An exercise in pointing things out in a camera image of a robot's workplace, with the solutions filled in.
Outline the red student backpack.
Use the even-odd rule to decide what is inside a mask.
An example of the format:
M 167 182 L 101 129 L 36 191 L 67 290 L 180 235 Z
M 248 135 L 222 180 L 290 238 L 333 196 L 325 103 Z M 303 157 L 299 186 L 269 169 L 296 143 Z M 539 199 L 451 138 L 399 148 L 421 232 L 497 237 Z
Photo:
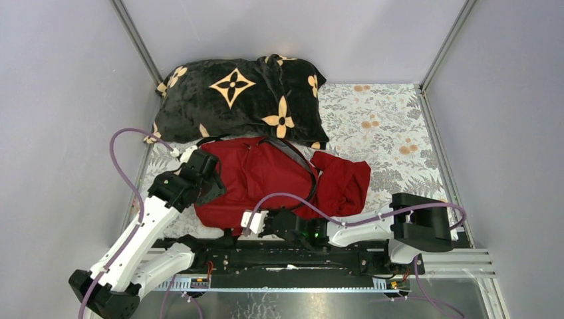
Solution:
M 200 148 L 219 159 L 218 172 L 226 188 L 222 196 L 195 206 L 204 226 L 240 231 L 244 212 L 257 204 L 262 209 L 290 209 L 303 219 L 317 218 L 303 202 L 315 202 L 319 172 L 288 141 L 236 138 Z

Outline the black floral plush blanket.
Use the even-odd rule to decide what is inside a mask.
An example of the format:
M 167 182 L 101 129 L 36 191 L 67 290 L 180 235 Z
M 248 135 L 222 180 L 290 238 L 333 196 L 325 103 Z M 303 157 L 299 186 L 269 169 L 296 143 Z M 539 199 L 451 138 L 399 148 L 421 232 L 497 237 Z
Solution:
M 280 54 L 187 62 L 157 85 L 161 104 L 143 141 L 184 144 L 254 133 L 323 150 L 330 138 L 319 89 L 326 81 L 313 63 Z

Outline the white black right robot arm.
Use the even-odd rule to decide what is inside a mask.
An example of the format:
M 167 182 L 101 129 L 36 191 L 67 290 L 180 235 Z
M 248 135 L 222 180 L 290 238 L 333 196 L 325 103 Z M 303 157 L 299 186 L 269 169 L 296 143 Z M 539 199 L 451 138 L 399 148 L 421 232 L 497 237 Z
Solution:
M 287 197 L 317 214 L 299 217 L 290 209 L 263 209 L 269 199 Z M 412 195 L 395 193 L 390 211 L 331 217 L 305 199 L 290 193 L 266 195 L 253 209 L 243 212 L 240 225 L 245 236 L 274 235 L 298 247 L 319 251 L 325 247 L 346 248 L 367 241 L 386 241 L 381 256 L 384 270 L 399 273 L 420 253 L 446 253 L 453 249 L 452 231 L 466 221 L 465 209 Z

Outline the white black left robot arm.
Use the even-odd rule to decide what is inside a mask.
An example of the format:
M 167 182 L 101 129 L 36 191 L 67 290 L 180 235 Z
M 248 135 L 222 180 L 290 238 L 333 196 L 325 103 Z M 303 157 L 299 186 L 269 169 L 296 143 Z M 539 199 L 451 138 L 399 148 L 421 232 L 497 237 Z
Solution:
M 185 243 L 143 263 L 162 231 L 185 209 L 223 195 L 217 156 L 197 147 L 180 156 L 180 166 L 157 175 L 137 217 L 89 270 L 75 270 L 69 284 L 80 301 L 78 318 L 131 318 L 142 299 L 166 279 L 206 266 L 205 253 Z

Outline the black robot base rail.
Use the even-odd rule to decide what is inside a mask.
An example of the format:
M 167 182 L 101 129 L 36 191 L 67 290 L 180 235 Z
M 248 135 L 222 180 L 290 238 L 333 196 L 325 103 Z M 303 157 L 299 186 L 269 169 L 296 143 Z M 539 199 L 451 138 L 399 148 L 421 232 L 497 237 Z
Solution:
M 407 265 L 394 264 L 382 241 L 368 241 L 346 248 L 321 247 L 309 250 L 285 241 L 235 241 L 197 239 L 159 239 L 155 248 L 170 249 L 187 244 L 196 252 L 192 266 L 180 274 L 201 274 L 212 288 L 228 290 L 306 289 L 360 290 L 374 287 L 375 279 L 403 280 L 425 274 L 418 260 Z

